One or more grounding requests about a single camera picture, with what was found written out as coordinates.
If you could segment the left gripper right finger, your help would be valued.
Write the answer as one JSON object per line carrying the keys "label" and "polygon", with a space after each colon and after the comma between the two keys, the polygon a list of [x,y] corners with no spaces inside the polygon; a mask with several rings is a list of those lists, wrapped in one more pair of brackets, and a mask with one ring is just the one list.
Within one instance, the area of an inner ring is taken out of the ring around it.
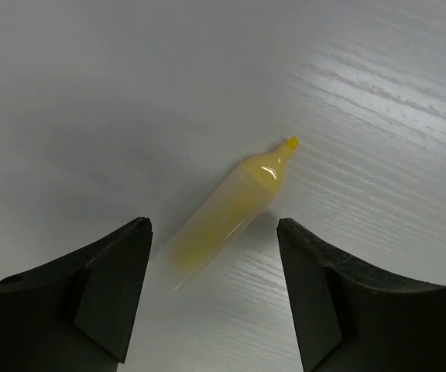
{"label": "left gripper right finger", "polygon": [[391,273],[292,219],[277,226],[305,371],[446,371],[446,285]]}

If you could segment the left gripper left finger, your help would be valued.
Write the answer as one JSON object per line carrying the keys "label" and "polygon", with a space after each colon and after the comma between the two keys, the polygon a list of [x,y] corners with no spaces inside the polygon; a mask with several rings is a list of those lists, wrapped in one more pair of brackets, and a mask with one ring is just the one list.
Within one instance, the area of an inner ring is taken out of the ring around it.
{"label": "left gripper left finger", "polygon": [[0,281],[0,371],[115,371],[126,361],[153,240],[137,218]]}

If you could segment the yellow highlighter marker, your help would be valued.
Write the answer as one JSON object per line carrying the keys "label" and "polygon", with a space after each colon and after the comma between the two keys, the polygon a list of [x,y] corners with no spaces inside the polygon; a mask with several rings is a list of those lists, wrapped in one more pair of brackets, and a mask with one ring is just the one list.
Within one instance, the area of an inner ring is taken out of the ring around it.
{"label": "yellow highlighter marker", "polygon": [[298,148],[293,136],[239,164],[169,241],[160,273],[175,291],[202,271],[278,195]]}

